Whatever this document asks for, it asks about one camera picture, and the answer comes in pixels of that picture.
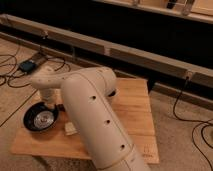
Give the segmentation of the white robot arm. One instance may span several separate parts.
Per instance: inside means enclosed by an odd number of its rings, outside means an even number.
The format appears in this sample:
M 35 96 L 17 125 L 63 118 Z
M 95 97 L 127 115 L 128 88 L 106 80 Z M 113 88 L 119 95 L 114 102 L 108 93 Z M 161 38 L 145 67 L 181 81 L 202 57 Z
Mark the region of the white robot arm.
M 65 111 L 98 171 L 151 171 L 108 101 L 116 91 L 111 68 L 55 74 L 45 67 L 30 83 L 38 90 L 61 90 Z

